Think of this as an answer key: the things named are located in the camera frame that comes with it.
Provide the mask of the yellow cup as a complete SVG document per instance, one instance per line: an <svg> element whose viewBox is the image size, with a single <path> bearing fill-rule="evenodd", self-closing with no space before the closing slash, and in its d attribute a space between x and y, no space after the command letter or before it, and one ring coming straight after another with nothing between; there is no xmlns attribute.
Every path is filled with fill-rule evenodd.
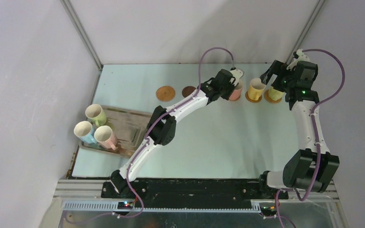
<svg viewBox="0 0 365 228"><path fill-rule="evenodd" d="M266 85L262 84L259 78L252 79L247 91L249 98L257 100L263 94L265 88Z"/></svg>

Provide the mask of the pink cup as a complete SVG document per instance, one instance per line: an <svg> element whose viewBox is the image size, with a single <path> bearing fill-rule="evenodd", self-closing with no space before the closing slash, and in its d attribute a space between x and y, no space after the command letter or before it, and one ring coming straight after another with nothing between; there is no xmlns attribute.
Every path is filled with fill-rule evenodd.
<svg viewBox="0 0 365 228"><path fill-rule="evenodd" d="M94 138L105 149L117 149L118 140L110 126L98 127L94 133Z"/></svg>
<svg viewBox="0 0 365 228"><path fill-rule="evenodd" d="M243 81L240 79L236 87L234 88L234 91L229 97L229 101L236 101L240 98L241 92L243 90Z"/></svg>

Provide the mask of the light yellow-green cup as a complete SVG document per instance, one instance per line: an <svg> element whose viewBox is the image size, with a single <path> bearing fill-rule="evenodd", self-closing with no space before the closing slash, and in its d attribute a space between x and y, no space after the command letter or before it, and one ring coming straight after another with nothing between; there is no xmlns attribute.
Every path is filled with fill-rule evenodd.
<svg viewBox="0 0 365 228"><path fill-rule="evenodd" d="M282 99L284 94L285 94L285 92L281 92L272 86L270 87L270 89L268 91L269 98L274 102L279 102Z"/></svg>

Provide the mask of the woven rattan coaster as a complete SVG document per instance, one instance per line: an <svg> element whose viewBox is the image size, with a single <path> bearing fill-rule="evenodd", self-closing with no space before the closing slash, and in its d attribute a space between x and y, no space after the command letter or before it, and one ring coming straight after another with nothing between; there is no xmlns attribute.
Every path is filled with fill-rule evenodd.
<svg viewBox="0 0 365 228"><path fill-rule="evenodd" d="M269 90L266 90L264 92L264 98L267 100L267 102L271 103L271 104L277 104L280 103L282 98L278 99L278 100L272 100L269 96Z"/></svg>
<svg viewBox="0 0 365 228"><path fill-rule="evenodd" d="M157 89L155 95L159 101L169 102L175 97L175 89L168 85L162 86Z"/></svg>

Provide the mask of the dark wooden coaster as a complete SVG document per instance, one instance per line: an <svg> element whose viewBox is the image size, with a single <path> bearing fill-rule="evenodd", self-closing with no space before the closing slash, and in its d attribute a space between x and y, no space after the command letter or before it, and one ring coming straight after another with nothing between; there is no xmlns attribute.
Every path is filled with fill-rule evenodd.
<svg viewBox="0 0 365 228"><path fill-rule="evenodd" d="M194 86L186 86L183 90L182 90L182 96L184 98L188 97L190 94L192 94L194 91L196 90L196 87Z"/></svg>

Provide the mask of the pink cup front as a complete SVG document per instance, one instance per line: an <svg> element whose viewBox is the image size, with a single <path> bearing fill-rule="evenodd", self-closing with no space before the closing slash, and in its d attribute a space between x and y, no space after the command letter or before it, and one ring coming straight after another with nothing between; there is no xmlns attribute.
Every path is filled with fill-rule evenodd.
<svg viewBox="0 0 365 228"><path fill-rule="evenodd" d="M118 140L110 126L98 127L94 133L94 138L105 149L117 149Z"/></svg>

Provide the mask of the light green cup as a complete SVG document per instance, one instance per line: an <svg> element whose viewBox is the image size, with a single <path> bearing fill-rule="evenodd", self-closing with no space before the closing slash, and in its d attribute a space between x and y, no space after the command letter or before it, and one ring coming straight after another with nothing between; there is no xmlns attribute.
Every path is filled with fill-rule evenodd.
<svg viewBox="0 0 365 228"><path fill-rule="evenodd" d="M97 127L105 125L107 116L101 105L91 104L85 110L85 116L91 120Z"/></svg>

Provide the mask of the light blue cup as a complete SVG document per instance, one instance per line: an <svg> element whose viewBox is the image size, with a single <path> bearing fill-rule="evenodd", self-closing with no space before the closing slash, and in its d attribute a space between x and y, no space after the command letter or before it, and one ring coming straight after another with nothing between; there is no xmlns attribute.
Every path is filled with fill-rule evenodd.
<svg viewBox="0 0 365 228"><path fill-rule="evenodd" d="M94 137L96 128L89 121L81 121L74 127L74 135L81 141L88 144L96 144L97 140Z"/></svg>

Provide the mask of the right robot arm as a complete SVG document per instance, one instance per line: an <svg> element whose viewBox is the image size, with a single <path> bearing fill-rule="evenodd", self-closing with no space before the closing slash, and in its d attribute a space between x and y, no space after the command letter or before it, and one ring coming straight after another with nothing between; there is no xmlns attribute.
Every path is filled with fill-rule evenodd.
<svg viewBox="0 0 365 228"><path fill-rule="evenodd" d="M320 100L311 89L317 74L318 66L314 63L299 61L293 69L288 69L287 64L275 60L260 76L265 84L276 75L271 87L286 94L299 147L282 171L265 171L260 176L263 182L258 184L257 191L262 198L271 198L280 188L324 192L340 165L339 157L330 153L322 134Z"/></svg>

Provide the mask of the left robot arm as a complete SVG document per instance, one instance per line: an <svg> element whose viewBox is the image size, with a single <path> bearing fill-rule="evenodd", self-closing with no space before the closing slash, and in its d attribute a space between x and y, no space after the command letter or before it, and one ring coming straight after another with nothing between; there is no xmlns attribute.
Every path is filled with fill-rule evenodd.
<svg viewBox="0 0 365 228"><path fill-rule="evenodd" d="M111 174L113 192L120 198L129 196L141 166L151 151L169 144L175 136L177 124L195 110L205 107L219 98L229 100L244 72L237 68L221 69L215 77L201 83L180 102L169 107L158 106L147 124L144 139L128 162Z"/></svg>

